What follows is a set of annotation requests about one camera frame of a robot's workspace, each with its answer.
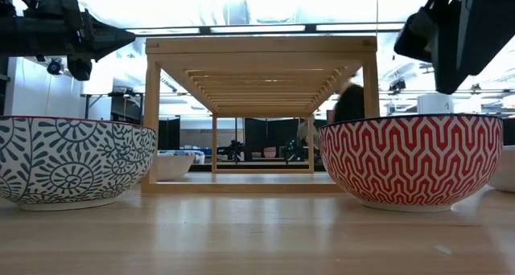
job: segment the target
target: red zigzag pattern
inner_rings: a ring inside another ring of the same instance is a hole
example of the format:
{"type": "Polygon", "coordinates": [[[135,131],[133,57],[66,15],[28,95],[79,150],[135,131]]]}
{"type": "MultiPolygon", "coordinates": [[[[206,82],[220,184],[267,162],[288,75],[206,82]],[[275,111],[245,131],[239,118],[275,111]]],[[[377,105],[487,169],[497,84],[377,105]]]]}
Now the red zigzag pattern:
{"type": "Polygon", "coordinates": [[[448,205],[492,177],[502,151],[502,120],[413,116],[330,125],[320,130],[323,164],[358,199],[448,205]]]}

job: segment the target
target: camera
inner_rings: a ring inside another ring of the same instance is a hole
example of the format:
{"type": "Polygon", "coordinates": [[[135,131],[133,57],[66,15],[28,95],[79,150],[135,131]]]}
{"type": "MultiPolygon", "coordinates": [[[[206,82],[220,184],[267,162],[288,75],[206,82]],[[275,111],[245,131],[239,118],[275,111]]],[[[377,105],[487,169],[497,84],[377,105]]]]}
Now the camera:
{"type": "Polygon", "coordinates": [[[61,76],[64,73],[64,65],[61,58],[52,58],[47,67],[47,72],[53,76],[61,76]]]}
{"type": "Polygon", "coordinates": [[[79,81],[88,81],[91,76],[93,64],[90,59],[77,58],[69,55],[67,58],[68,70],[75,79],[79,81]]]}

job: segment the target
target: person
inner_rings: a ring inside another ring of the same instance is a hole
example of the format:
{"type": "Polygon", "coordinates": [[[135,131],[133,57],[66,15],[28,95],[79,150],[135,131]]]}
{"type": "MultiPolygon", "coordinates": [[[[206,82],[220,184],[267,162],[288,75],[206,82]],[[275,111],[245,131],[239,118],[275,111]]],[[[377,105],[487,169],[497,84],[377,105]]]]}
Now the person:
{"type": "Polygon", "coordinates": [[[299,124],[297,128],[297,148],[302,149],[304,146],[309,146],[309,137],[307,136],[309,132],[309,125],[313,127],[313,146],[317,149],[318,145],[318,135],[315,126],[315,119],[313,117],[308,119],[303,119],[302,123],[299,124]]]}
{"type": "Polygon", "coordinates": [[[334,108],[333,122],[352,121],[365,118],[364,90],[358,84],[345,82],[340,90],[340,98],[334,108]]]}

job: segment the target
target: bowl base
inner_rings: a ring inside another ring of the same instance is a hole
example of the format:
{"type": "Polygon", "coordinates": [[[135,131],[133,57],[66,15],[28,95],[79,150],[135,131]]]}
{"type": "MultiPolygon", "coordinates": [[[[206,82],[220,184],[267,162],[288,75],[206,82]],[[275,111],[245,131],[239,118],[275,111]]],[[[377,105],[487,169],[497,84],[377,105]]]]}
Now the bowl base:
{"type": "Polygon", "coordinates": [[[396,205],[391,203],[374,203],[360,200],[360,203],[365,207],[371,207],[386,211],[405,211],[405,212],[439,212],[451,210],[451,205],[438,205],[438,206],[409,206],[409,205],[396,205]]]}
{"type": "Polygon", "coordinates": [[[117,198],[95,199],[75,203],[38,203],[20,204],[19,208],[24,211],[69,211],[80,210],[89,207],[101,207],[116,202],[117,198]]]}

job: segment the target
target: black machine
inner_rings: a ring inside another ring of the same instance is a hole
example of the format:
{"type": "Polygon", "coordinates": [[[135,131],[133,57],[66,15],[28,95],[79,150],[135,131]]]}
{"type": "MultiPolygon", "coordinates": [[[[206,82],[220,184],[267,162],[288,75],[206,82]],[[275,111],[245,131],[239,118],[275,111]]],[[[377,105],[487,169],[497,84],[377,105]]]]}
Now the black machine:
{"type": "Polygon", "coordinates": [[[406,21],[399,55],[432,63],[436,90],[452,94],[515,35],[514,0],[428,0],[406,21]]]}
{"type": "MultiPolygon", "coordinates": [[[[78,0],[22,0],[23,17],[12,0],[0,0],[0,56],[66,56],[68,70],[79,81],[89,80],[92,60],[98,60],[132,43],[133,33],[97,21],[81,12],[78,0]]],[[[48,72],[62,64],[53,59],[48,72]]]]}
{"type": "Polygon", "coordinates": [[[245,145],[236,140],[231,140],[231,144],[219,151],[218,154],[227,155],[229,161],[239,162],[239,155],[242,152],[245,152],[245,145]]]}

